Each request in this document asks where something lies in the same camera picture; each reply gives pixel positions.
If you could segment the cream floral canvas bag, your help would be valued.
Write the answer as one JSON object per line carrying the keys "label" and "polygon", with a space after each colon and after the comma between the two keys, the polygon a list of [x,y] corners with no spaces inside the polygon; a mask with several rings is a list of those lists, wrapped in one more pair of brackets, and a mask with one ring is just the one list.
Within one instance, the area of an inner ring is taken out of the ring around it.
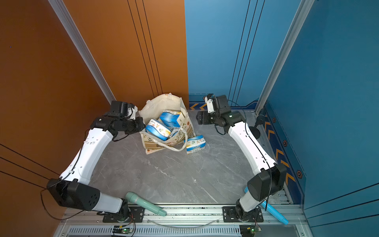
{"label": "cream floral canvas bag", "polygon": [[182,98],[162,94],[139,111],[146,128],[140,132],[146,154],[169,149],[180,152],[196,136]]}

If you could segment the blue tissue pack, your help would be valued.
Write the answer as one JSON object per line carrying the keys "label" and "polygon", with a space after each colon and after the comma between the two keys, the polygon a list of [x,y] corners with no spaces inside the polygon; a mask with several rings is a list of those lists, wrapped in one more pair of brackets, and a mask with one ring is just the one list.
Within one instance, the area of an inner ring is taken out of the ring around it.
{"label": "blue tissue pack", "polygon": [[164,110],[159,119],[167,127],[180,128],[185,120],[185,116],[180,111]]}
{"label": "blue tissue pack", "polygon": [[146,131],[163,141],[166,141],[171,135],[171,129],[156,119],[148,122]]}

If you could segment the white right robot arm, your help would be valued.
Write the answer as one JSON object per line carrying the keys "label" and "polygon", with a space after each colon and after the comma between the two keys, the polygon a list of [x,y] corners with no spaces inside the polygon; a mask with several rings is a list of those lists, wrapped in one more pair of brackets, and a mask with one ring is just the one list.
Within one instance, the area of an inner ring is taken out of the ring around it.
{"label": "white right robot arm", "polygon": [[247,222],[254,216],[254,209],[262,205],[268,210],[269,197],[284,188],[287,167],[278,164],[275,159],[259,144],[256,135],[248,126],[246,115],[233,111],[225,95],[208,94],[204,101],[207,111],[199,111],[196,115],[198,124],[213,124],[224,129],[239,146],[247,158],[253,177],[247,182],[248,191],[236,202],[236,217]]}

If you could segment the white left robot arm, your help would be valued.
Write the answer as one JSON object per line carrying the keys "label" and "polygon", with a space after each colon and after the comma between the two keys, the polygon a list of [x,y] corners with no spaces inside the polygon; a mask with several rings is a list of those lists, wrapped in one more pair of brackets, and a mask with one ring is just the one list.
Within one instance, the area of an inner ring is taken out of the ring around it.
{"label": "white left robot arm", "polygon": [[137,112],[138,108],[133,104],[112,101],[110,110],[92,122],[73,161],[58,179],[50,179],[46,186],[59,206],[97,211],[116,222],[129,218],[130,210],[125,199],[104,194],[89,183],[105,148],[110,142],[118,141],[120,132],[128,136],[145,128],[143,118]]}

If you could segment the black round-base microphone stand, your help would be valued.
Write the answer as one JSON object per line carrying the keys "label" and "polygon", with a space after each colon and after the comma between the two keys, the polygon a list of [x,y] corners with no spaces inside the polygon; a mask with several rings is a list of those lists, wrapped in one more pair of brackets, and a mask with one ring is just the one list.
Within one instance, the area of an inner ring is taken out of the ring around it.
{"label": "black round-base microphone stand", "polygon": [[253,136],[256,139],[259,139],[261,136],[260,131],[258,130],[259,125],[263,125],[266,122],[266,117],[264,115],[259,115],[256,118],[256,122],[254,126],[250,126],[249,129],[252,132]]}

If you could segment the green handheld cylinder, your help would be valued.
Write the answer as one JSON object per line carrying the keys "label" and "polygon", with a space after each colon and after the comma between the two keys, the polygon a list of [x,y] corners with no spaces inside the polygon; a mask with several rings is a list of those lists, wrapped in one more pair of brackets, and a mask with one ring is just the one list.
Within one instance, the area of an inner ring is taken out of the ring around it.
{"label": "green handheld cylinder", "polygon": [[128,192],[125,195],[125,198],[128,202],[139,205],[142,208],[144,208],[144,209],[146,209],[146,210],[148,210],[154,214],[157,214],[160,216],[166,216],[167,215],[167,212],[165,210],[163,210],[161,207],[141,198],[136,193]]}

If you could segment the blue handheld cylinder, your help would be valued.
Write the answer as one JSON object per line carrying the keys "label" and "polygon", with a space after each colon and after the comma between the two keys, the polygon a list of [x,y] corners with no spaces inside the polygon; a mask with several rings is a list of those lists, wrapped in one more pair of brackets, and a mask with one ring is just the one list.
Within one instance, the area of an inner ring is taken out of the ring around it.
{"label": "blue handheld cylinder", "polygon": [[272,205],[268,204],[266,200],[264,200],[260,204],[266,211],[268,211],[273,217],[275,217],[278,221],[280,221],[284,225],[288,225],[289,221],[278,212]]}

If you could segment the left circuit board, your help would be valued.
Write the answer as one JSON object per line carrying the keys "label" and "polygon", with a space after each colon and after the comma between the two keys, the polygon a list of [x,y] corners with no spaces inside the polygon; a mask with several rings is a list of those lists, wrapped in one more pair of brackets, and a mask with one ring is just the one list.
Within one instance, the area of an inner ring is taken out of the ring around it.
{"label": "left circuit board", "polygon": [[126,225],[114,226],[112,229],[112,235],[116,237],[133,237],[134,228]]}

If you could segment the circuit board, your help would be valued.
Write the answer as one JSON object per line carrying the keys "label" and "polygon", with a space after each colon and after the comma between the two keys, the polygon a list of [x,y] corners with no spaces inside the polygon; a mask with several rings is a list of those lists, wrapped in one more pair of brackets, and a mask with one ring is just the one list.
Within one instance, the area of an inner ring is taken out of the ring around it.
{"label": "circuit board", "polygon": [[255,234],[260,233],[262,231],[261,227],[255,226],[239,226],[240,234],[242,237],[254,237]]}
{"label": "circuit board", "polygon": [[116,237],[133,237],[134,228],[126,225],[114,226],[112,229],[112,235]]}

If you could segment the right circuit board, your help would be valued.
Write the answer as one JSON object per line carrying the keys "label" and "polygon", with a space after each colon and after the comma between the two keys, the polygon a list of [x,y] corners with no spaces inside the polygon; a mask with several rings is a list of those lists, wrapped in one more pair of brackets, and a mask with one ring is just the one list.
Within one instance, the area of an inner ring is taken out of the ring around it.
{"label": "right circuit board", "polygon": [[239,226],[240,234],[242,237],[254,237],[255,234],[260,233],[262,231],[261,227],[255,226]]}

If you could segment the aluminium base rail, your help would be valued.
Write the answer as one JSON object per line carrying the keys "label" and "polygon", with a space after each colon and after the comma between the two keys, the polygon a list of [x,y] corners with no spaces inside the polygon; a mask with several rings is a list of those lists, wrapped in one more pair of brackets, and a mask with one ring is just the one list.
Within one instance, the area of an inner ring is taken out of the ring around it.
{"label": "aluminium base rail", "polygon": [[133,237],[241,237],[239,226],[261,227],[255,237],[311,237],[311,228],[299,205],[273,205],[288,221],[282,224],[263,208],[257,209],[251,220],[242,222],[235,217],[231,204],[160,204],[166,216],[154,214],[131,204],[130,217],[124,222],[85,211],[75,215],[68,209],[54,236],[56,237],[116,237],[114,226],[134,228]]}

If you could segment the aluminium corner post left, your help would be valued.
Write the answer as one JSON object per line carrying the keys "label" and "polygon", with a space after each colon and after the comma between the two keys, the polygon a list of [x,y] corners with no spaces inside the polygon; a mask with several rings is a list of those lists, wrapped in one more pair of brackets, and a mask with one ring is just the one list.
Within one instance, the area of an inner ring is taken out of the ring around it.
{"label": "aluminium corner post left", "polygon": [[48,0],[64,29],[68,33],[71,41],[75,45],[77,51],[85,62],[87,68],[91,72],[95,81],[97,82],[100,90],[104,94],[105,98],[111,104],[116,100],[112,90],[106,82],[98,64],[96,63],[90,49],[88,48],[84,38],[82,37],[78,27],[76,26],[73,18],[71,17],[64,1],[62,0]]}

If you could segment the aluminium corner post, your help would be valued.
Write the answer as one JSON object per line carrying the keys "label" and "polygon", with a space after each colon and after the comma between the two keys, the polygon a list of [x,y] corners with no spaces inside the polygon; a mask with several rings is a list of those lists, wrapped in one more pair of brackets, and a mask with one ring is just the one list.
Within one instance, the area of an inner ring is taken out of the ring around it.
{"label": "aluminium corner post", "polygon": [[301,0],[296,14],[291,22],[289,30],[283,41],[281,49],[270,71],[267,81],[263,87],[259,100],[255,108],[255,115],[258,116],[280,75],[280,72],[287,60],[287,57],[306,21],[306,18],[314,4],[314,0]]}
{"label": "aluminium corner post", "polygon": [[98,64],[96,63],[90,49],[88,48],[84,38],[82,37],[78,27],[76,26],[73,18],[71,17],[64,1],[62,0],[48,0],[64,29],[68,33],[71,41],[75,45],[77,51],[85,62],[87,68],[91,72],[95,81],[97,82],[100,90],[104,94],[105,98],[111,104],[116,100],[112,90],[106,82]]}

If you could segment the aluminium corner post right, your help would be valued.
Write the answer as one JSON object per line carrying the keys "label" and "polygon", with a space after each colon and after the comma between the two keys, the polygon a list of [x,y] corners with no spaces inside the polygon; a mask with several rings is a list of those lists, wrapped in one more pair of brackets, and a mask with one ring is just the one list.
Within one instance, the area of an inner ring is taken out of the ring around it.
{"label": "aluminium corner post right", "polygon": [[296,14],[291,22],[289,30],[283,41],[281,49],[270,71],[267,81],[263,87],[259,100],[255,108],[255,115],[258,116],[280,75],[280,72],[287,60],[287,57],[306,21],[306,18],[314,4],[314,0],[301,0]]}

